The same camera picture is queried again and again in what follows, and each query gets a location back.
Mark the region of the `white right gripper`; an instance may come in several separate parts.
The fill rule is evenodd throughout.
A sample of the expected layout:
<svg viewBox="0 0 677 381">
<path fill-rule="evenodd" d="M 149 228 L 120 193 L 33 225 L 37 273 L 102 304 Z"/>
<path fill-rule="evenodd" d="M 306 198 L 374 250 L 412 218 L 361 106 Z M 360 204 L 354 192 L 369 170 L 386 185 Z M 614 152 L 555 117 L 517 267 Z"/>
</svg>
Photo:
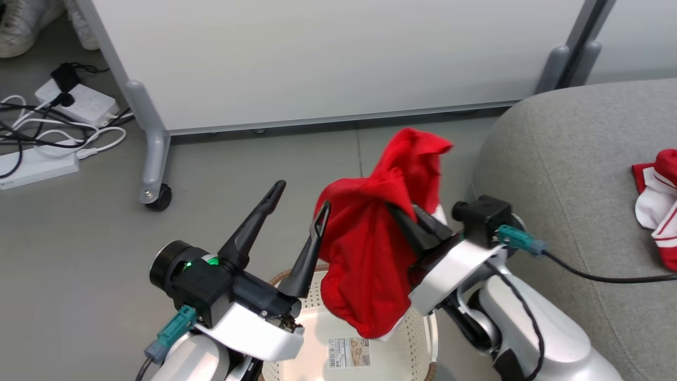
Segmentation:
<svg viewBox="0 0 677 381">
<path fill-rule="evenodd" d="M 432 312 L 452 292 L 474 277 L 484 263 L 505 250 L 503 244 L 484 248 L 454 235 L 442 205 L 437 205 L 432 214 L 419 205 L 413 205 L 416 219 L 411 219 L 392 203 L 387 203 L 387 210 L 415 254 L 425 254 L 430 244 L 438 244 L 409 268 L 409 301 L 420 314 Z"/>
</svg>

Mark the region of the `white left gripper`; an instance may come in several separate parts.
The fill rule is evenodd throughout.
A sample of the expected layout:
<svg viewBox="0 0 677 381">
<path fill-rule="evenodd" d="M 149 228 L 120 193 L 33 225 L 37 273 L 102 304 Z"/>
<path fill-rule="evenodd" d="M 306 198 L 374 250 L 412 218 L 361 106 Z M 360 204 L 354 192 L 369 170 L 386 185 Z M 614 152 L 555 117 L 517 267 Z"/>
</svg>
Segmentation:
<svg viewBox="0 0 677 381">
<path fill-rule="evenodd" d="M 286 187 L 279 180 L 218 251 L 219 262 L 244 270 L 251 248 L 269 214 L 276 209 Z M 228 349 L 262 361 L 294 359 L 303 345 L 303 328 L 295 323 L 312 285 L 331 203 L 324 201 L 309 227 L 309 237 L 288 277 L 278 288 L 248 272 L 235 279 L 235 299 L 212 328 L 197 323 L 197 330 Z"/>
</svg>

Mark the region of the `plain red garment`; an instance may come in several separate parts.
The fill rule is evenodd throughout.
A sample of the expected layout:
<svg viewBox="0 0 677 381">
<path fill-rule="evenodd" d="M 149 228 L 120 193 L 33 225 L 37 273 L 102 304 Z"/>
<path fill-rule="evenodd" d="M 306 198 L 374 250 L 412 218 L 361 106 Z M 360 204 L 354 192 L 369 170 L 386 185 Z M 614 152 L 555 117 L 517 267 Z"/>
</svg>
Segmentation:
<svg viewBox="0 0 677 381">
<path fill-rule="evenodd" d="M 408 217 L 413 205 L 434 214 L 441 157 L 452 147 L 433 133 L 404 128 L 369 176 L 337 180 L 318 198 L 317 207 L 331 205 L 319 254 L 329 265 L 321 295 L 326 308 L 364 338 L 385 339 L 410 307 L 407 272 L 416 255 L 387 205 Z"/>
</svg>

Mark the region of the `red white striped garment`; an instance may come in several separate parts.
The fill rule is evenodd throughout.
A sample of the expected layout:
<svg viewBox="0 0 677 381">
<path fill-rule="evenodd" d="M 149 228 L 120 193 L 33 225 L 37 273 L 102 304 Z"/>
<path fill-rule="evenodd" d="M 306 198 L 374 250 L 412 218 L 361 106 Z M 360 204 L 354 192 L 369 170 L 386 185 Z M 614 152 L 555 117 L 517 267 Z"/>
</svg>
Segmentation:
<svg viewBox="0 0 677 381">
<path fill-rule="evenodd" d="M 665 149 L 654 162 L 632 166 L 639 196 L 634 213 L 650 229 L 663 264 L 677 271 L 677 149 Z"/>
</svg>

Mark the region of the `grey fabric sofa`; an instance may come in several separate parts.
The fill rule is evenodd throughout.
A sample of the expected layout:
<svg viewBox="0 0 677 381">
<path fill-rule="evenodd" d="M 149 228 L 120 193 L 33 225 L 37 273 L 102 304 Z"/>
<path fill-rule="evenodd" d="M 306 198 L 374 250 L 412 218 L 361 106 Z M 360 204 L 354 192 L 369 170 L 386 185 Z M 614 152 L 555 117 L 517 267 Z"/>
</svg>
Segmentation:
<svg viewBox="0 0 677 381">
<path fill-rule="evenodd" d="M 631 171 L 665 149 L 677 149 L 677 79 L 566 88 L 525 99 L 498 119 L 472 187 L 510 203 L 575 269 L 669 275 L 636 220 Z M 509 268 L 573 318 L 624 381 L 677 381 L 677 280 L 590 282 L 522 252 Z"/>
</svg>

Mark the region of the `cream perforated laundry basket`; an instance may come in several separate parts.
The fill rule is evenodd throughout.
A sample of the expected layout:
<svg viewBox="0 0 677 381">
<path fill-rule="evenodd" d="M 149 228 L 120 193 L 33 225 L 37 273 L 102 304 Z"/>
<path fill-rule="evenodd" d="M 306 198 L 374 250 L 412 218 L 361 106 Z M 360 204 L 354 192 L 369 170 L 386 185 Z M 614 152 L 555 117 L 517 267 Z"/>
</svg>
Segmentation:
<svg viewBox="0 0 677 381">
<path fill-rule="evenodd" d="M 324 305 L 321 282 L 328 265 L 315 268 L 311 289 L 302 300 L 297 322 L 304 342 L 297 357 L 264 362 L 259 381 L 433 381 L 437 371 L 438 328 L 435 314 L 409 309 L 385 339 L 370 341 L 371 366 L 328 368 L 328 340 L 362 337 Z"/>
</svg>

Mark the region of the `paper label with barcode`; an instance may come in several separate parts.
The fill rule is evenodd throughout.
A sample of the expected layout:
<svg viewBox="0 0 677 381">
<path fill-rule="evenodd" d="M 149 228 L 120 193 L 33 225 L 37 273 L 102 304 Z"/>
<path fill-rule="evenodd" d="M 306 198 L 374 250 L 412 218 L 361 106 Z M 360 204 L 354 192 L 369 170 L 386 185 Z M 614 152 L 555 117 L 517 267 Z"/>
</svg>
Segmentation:
<svg viewBox="0 0 677 381">
<path fill-rule="evenodd" d="M 362 337 L 329 339 L 327 347 L 328 368 L 370 367 L 370 348 L 370 341 Z"/>
</svg>

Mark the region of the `black caster wheel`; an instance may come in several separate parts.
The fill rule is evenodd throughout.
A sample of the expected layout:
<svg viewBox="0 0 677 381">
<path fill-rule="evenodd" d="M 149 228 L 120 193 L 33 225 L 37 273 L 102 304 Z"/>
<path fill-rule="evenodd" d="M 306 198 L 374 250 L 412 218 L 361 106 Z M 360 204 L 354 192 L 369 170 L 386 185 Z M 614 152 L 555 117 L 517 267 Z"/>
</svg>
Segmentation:
<svg viewBox="0 0 677 381">
<path fill-rule="evenodd" d="M 165 183 L 160 185 L 159 196 L 152 202 L 145 204 L 145 207 L 152 211 L 162 212 L 166 210 L 172 202 L 172 189 Z"/>
</svg>

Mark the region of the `white square power strip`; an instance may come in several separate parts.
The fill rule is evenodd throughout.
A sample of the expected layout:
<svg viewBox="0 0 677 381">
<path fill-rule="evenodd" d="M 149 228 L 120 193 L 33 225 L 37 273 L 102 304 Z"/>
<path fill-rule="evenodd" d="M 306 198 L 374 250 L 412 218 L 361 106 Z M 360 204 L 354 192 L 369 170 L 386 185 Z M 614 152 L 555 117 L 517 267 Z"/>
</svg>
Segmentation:
<svg viewBox="0 0 677 381">
<path fill-rule="evenodd" d="M 77 122 L 94 125 L 97 128 L 105 127 L 120 111 L 113 97 L 83 84 L 78 84 L 72 89 L 70 95 L 74 99 L 73 104 L 58 105 L 53 109 Z"/>
</svg>

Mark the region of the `white long power strip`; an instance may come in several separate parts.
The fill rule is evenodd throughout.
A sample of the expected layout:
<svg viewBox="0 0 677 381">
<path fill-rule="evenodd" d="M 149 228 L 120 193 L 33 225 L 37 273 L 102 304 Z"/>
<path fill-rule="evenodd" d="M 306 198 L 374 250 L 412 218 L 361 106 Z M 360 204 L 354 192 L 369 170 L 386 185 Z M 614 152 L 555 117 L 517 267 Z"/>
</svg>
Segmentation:
<svg viewBox="0 0 677 381">
<path fill-rule="evenodd" d="M 78 158 L 71 149 L 33 148 L 23 150 L 23 159 L 19 168 L 5 177 L 14 169 L 18 161 L 18 152 L 0 155 L 1 190 L 38 183 L 79 171 Z"/>
</svg>

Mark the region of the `black power adapter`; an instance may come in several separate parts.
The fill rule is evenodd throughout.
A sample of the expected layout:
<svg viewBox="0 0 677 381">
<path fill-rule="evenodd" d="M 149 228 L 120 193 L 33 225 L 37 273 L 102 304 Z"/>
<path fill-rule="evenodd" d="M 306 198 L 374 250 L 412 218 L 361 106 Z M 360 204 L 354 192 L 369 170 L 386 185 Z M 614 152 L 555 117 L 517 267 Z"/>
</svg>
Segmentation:
<svg viewBox="0 0 677 381">
<path fill-rule="evenodd" d="M 77 85 L 81 84 L 77 70 L 72 63 L 65 62 L 50 73 L 61 93 L 70 93 Z"/>
</svg>

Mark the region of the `white sneaker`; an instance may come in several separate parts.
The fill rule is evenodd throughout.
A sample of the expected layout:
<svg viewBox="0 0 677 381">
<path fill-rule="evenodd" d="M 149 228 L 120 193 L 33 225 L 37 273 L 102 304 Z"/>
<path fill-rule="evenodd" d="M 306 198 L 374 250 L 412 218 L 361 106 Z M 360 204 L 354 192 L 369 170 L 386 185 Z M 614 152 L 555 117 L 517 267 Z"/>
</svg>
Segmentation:
<svg viewBox="0 0 677 381">
<path fill-rule="evenodd" d="M 0 58 L 29 51 L 40 32 L 63 12 L 63 0 L 0 0 Z"/>
<path fill-rule="evenodd" d="M 76 0 L 63 0 L 68 18 L 77 34 L 78 41 L 85 50 L 96 51 L 100 49 L 94 32 L 78 7 Z"/>
</svg>

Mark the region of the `white partition board grey frame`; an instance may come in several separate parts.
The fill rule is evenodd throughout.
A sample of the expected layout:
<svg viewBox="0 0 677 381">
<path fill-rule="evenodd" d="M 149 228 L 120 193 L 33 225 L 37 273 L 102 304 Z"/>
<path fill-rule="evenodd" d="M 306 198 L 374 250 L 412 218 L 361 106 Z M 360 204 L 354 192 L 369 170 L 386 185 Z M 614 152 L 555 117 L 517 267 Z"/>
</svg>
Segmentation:
<svg viewBox="0 0 677 381">
<path fill-rule="evenodd" d="M 556 88 L 594 0 L 76 0 L 145 132 L 172 137 L 500 108 Z"/>
<path fill-rule="evenodd" d="M 557 88 L 677 78 L 677 0 L 594 0 Z"/>
</svg>

